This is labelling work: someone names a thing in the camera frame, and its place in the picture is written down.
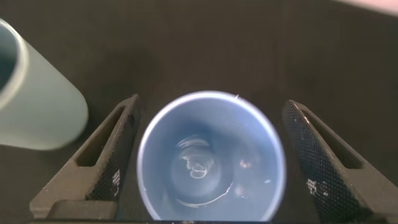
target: cup rim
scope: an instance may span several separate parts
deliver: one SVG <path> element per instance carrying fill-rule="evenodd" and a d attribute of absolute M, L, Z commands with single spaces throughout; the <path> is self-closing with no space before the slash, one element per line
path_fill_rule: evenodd
<path fill-rule="evenodd" d="M 29 65 L 27 46 L 24 39 L 6 21 L 0 19 L 0 29 L 6 29 L 14 38 L 17 48 L 17 58 L 10 78 L 0 90 L 0 110 L 4 108 L 16 95 L 25 79 Z"/>
<path fill-rule="evenodd" d="M 153 208 L 149 198 L 146 194 L 146 188 L 144 186 L 143 175 L 142 175 L 142 160 L 144 157 L 144 149 L 147 145 L 147 140 L 155 128 L 156 124 L 164 118 L 170 111 L 175 109 L 176 107 L 193 100 L 202 100 L 202 99 L 217 99 L 217 100 L 225 100 L 234 105 L 240 106 L 244 108 L 247 112 L 251 113 L 264 127 L 267 133 L 270 135 L 270 140 L 272 145 L 275 148 L 275 153 L 277 154 L 277 166 L 280 170 L 280 178 L 278 179 L 276 190 L 272 197 L 269 208 L 265 211 L 265 214 L 261 217 L 259 221 L 269 221 L 276 213 L 279 208 L 279 205 L 283 199 L 283 194 L 285 191 L 285 183 L 286 183 L 286 164 L 285 164 L 285 154 L 282 147 L 282 143 L 279 139 L 279 136 L 274 129 L 271 122 L 268 118 L 254 105 L 250 102 L 246 101 L 243 98 L 240 98 L 239 95 L 232 95 L 230 93 L 225 93 L 222 91 L 198 91 L 194 93 L 189 93 L 187 95 L 183 95 L 176 100 L 173 100 L 171 103 L 163 107 L 152 119 L 146 128 L 144 135 L 142 136 L 141 143 L 139 145 L 139 152 L 137 157 L 137 177 L 138 177 L 138 186 L 141 194 L 141 198 L 146 206 L 146 209 L 152 216 L 154 220 L 160 220 L 159 215 Z"/>

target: dark gray surface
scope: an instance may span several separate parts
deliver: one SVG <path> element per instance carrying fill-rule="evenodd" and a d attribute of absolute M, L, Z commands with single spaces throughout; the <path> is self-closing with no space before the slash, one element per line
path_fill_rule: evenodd
<path fill-rule="evenodd" d="M 86 133 L 65 149 L 0 148 L 6 223 L 30 218 L 29 201 L 133 93 L 143 105 L 141 134 L 166 103 L 197 90 L 236 93 L 262 110 L 288 163 L 276 220 L 315 219 L 282 125 L 288 99 L 305 104 L 398 184 L 394 17 L 316 0 L 0 0 L 0 17 L 83 93 L 91 116 Z"/>

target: cylindrical container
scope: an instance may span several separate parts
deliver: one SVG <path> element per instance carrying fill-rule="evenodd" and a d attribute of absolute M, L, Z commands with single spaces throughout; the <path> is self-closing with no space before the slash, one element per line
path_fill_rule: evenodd
<path fill-rule="evenodd" d="M 285 187 L 285 157 L 269 120 L 218 91 L 176 99 L 150 122 L 137 158 L 155 220 L 268 221 Z"/>
<path fill-rule="evenodd" d="M 83 131 L 81 93 L 0 19 L 0 144 L 56 149 Z"/>

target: black mat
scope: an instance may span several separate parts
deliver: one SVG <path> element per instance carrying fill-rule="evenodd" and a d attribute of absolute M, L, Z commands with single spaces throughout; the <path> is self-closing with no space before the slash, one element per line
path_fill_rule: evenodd
<path fill-rule="evenodd" d="M 161 107 L 197 90 L 239 94 L 262 110 L 280 133 L 288 162 L 276 221 L 317 219 L 282 126 L 288 99 L 308 106 L 398 184 L 394 17 L 316 0 L 0 0 L 0 17 L 90 106 L 86 133 L 65 149 L 0 147 L 5 223 L 30 218 L 31 198 L 133 93 L 143 102 L 141 134 Z"/>

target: blue cup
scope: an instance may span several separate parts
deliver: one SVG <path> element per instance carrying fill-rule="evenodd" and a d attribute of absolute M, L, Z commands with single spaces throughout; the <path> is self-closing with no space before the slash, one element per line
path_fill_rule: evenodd
<path fill-rule="evenodd" d="M 285 157 L 255 106 L 200 91 L 169 103 L 150 122 L 137 176 L 155 220 L 268 221 L 284 193 Z"/>

